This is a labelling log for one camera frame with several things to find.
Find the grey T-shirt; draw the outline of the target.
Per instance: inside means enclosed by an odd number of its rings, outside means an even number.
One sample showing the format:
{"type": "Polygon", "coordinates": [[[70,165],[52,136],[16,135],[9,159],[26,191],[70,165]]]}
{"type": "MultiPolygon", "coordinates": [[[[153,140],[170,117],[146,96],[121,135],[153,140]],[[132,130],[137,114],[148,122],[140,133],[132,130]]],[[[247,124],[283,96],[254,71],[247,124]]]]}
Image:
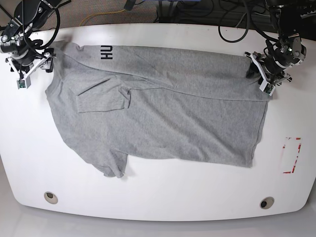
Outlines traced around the grey T-shirt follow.
{"type": "Polygon", "coordinates": [[[270,96],[250,59],[57,41],[46,90],[64,143],[107,177],[129,155],[251,167],[270,96]]]}

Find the red tape rectangle marking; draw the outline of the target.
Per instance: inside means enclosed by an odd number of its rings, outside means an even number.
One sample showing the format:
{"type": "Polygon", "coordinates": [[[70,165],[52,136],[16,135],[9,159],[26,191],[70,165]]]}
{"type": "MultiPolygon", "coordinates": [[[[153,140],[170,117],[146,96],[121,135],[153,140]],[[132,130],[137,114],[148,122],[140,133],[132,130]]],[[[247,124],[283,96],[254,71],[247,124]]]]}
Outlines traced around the red tape rectangle marking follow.
{"type": "Polygon", "coordinates": [[[300,154],[302,145],[301,137],[286,137],[281,153],[281,171],[283,174],[291,174],[295,167],[300,154]]]}

